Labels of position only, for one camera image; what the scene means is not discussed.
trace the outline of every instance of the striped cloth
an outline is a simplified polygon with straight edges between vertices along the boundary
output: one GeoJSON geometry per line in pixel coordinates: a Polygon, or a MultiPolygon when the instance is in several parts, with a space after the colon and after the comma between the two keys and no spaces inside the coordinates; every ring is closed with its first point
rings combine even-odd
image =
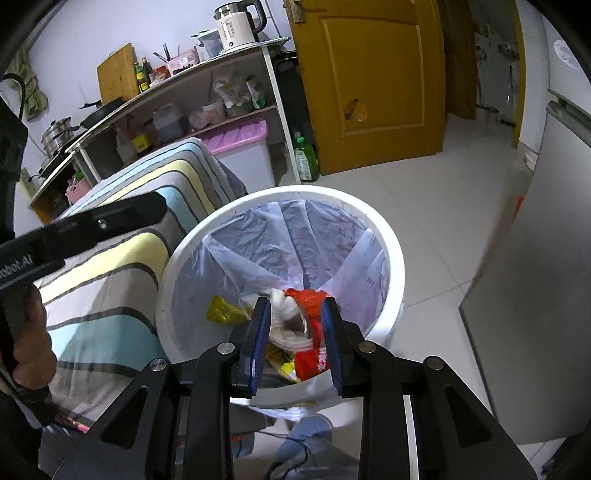
{"type": "Polygon", "coordinates": [[[197,139],[169,145],[99,183],[64,215],[159,192],[164,219],[66,260],[38,282],[58,364],[50,384],[63,416],[89,427],[146,364],[164,357],[155,327],[158,280],[201,220],[246,194],[197,139]]]}

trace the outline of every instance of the wooden door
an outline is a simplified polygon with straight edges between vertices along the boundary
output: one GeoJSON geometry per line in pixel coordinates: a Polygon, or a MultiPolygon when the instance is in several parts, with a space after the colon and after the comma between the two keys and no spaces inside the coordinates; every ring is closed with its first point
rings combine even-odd
{"type": "Polygon", "coordinates": [[[436,1],[285,0],[323,174],[441,150],[436,1]]]}
{"type": "Polygon", "coordinates": [[[439,0],[445,48],[446,112],[476,118],[476,43],[468,0],[439,0]]]}

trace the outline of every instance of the finger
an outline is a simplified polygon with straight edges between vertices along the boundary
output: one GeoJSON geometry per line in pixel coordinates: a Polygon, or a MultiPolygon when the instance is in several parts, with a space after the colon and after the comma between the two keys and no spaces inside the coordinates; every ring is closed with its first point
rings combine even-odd
{"type": "Polygon", "coordinates": [[[27,363],[39,354],[51,350],[51,337],[45,329],[33,323],[27,323],[14,342],[12,355],[19,363],[27,363]]]}
{"type": "Polygon", "coordinates": [[[39,289],[31,284],[25,296],[25,311],[27,312],[27,320],[31,323],[45,328],[47,326],[47,312],[43,306],[41,292],[39,289]]]}
{"type": "Polygon", "coordinates": [[[27,364],[19,364],[14,369],[14,380],[25,388],[39,390],[49,385],[56,374],[57,359],[49,350],[27,364]]]}

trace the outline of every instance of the plastic trash bag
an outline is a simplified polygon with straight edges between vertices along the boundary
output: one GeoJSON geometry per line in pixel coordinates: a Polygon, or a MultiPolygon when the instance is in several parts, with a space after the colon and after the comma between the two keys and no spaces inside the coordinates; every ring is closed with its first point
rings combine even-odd
{"type": "Polygon", "coordinates": [[[324,290],[365,335],[387,287],[385,253],[358,218],[311,200],[271,202],[210,232],[189,256],[173,292],[174,337],[187,359],[201,355],[232,331],[206,321],[213,296],[239,305],[269,288],[324,290]]]}

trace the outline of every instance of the sticker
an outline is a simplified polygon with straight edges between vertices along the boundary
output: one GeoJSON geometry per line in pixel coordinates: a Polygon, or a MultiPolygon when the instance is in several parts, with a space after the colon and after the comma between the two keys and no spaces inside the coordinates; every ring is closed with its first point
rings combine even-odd
{"type": "Polygon", "coordinates": [[[558,55],[558,58],[565,62],[573,70],[581,69],[581,65],[579,65],[577,59],[574,58],[573,52],[564,40],[556,40],[554,42],[554,51],[558,55]]]}

